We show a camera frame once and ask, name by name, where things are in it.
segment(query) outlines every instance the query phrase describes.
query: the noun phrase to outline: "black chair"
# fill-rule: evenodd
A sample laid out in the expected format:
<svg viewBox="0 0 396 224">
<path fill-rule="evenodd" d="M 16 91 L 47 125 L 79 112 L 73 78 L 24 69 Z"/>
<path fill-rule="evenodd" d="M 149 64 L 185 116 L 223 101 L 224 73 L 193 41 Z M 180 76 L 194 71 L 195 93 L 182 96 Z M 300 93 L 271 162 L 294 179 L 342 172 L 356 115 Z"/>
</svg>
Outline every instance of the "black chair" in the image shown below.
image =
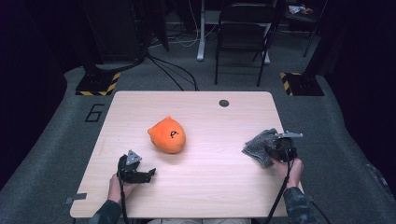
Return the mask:
<svg viewBox="0 0 396 224">
<path fill-rule="evenodd" d="M 318 25 L 326 9 L 328 0 L 280 0 L 277 2 L 277 18 L 276 18 L 276 28 L 278 27 L 281 19 L 286 19 L 287 21 L 301 25 L 305 30 L 309 31 L 309 41 L 306 46 L 304 57 L 311 47 L 314 36 L 317 32 Z M 307 14 L 298 12 L 291 14 L 289 12 L 289 6 L 300 6 L 304 4 L 305 7 L 312 9 L 312 11 L 307 12 Z"/>
<path fill-rule="evenodd" d="M 219 52 L 222 50 L 255 52 L 253 61 L 260 53 L 262 63 L 260 67 L 260 86 L 262 68 L 267 53 L 267 42 L 271 31 L 264 34 L 261 25 L 271 23 L 275 19 L 275 8 L 266 4 L 235 3 L 225 7 L 219 14 L 218 45 L 216 48 L 216 77 L 218 84 Z"/>
</svg>

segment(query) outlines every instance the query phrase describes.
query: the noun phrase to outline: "orange object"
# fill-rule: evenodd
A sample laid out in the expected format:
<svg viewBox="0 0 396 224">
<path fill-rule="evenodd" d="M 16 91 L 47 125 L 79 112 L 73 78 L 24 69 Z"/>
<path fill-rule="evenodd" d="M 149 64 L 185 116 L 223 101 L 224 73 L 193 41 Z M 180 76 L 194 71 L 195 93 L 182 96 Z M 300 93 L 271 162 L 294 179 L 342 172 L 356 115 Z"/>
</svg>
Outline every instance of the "orange object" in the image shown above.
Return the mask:
<svg viewBox="0 0 396 224">
<path fill-rule="evenodd" d="M 148 134 L 152 144 L 167 153 L 178 153 L 186 144 L 183 127 L 170 116 L 148 129 Z"/>
</svg>

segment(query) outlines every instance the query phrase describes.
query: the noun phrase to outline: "camouflage sleeve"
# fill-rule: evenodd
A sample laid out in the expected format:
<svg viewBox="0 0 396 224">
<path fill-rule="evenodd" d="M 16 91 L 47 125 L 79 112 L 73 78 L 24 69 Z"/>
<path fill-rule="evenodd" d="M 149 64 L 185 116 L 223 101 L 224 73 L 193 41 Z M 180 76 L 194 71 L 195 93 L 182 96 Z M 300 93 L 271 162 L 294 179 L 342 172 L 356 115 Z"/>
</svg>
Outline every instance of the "camouflage sleeve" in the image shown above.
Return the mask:
<svg viewBox="0 0 396 224">
<path fill-rule="evenodd" d="M 318 219 L 312 214 L 312 208 L 309 201 L 299 188 L 289 188 L 283 193 L 285 199 L 286 211 L 291 224 L 316 224 Z"/>
<path fill-rule="evenodd" d="M 90 219 L 90 224 L 113 224 L 117 223 L 122 213 L 119 204 L 107 200 L 102 207 Z"/>
</svg>

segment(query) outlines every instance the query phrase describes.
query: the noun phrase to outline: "yellow and black tape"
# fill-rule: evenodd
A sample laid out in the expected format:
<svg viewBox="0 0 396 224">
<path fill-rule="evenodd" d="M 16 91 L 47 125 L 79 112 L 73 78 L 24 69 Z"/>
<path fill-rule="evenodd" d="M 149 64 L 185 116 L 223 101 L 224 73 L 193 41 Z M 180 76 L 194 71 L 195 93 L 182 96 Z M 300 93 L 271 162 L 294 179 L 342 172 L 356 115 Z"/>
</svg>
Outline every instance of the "yellow and black tape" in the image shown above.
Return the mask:
<svg viewBox="0 0 396 224">
<path fill-rule="evenodd" d="M 293 95 L 293 92 L 291 90 L 290 84 L 288 82 L 287 76 L 294 75 L 294 76 L 300 76 L 301 73 L 280 73 L 280 77 L 282 78 L 283 82 L 283 87 L 285 88 L 286 94 L 287 95 Z"/>
<path fill-rule="evenodd" d="M 114 75 L 106 91 L 76 91 L 76 95 L 86 95 L 86 96 L 110 95 L 111 92 L 113 92 L 113 90 L 116 88 L 116 84 L 117 81 L 119 80 L 119 77 L 120 77 L 120 73 Z"/>
</svg>

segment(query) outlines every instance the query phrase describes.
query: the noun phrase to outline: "table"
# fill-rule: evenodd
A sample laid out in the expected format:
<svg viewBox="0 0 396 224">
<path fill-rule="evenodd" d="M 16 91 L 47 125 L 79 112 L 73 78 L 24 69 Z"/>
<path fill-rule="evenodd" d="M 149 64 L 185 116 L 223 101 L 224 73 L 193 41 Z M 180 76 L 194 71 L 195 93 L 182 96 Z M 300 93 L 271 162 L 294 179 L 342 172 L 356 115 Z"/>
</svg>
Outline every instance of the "table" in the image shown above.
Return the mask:
<svg viewBox="0 0 396 224">
<path fill-rule="evenodd" d="M 156 149 L 147 133 L 168 115 L 187 136 L 178 154 Z M 78 189 L 87 197 L 73 202 L 70 215 L 93 216 L 119 158 L 131 149 L 143 158 L 138 171 L 157 172 L 126 201 L 128 217 L 266 217 L 282 180 L 275 166 L 263 169 L 241 151 L 271 128 L 283 132 L 269 92 L 118 91 Z M 286 215 L 282 199 L 275 216 Z"/>
<path fill-rule="evenodd" d="M 276 6 L 277 0 L 273 1 L 273 6 Z M 205 10 L 205 0 L 202 0 L 201 3 L 201 36 L 200 36 L 200 41 L 199 41 L 199 47 L 198 47 L 198 54 L 197 54 L 197 61 L 201 62 L 204 60 L 204 55 L 205 55 L 205 25 L 206 24 L 212 24 L 212 25 L 217 25 L 219 24 L 219 14 L 220 11 L 216 10 Z M 271 23 L 268 24 L 261 24 L 262 26 L 265 26 L 265 31 L 264 35 L 267 34 L 267 32 L 270 29 Z M 264 59 L 264 64 L 270 64 L 270 56 L 268 55 L 268 52 L 265 54 L 265 59 Z"/>
</svg>

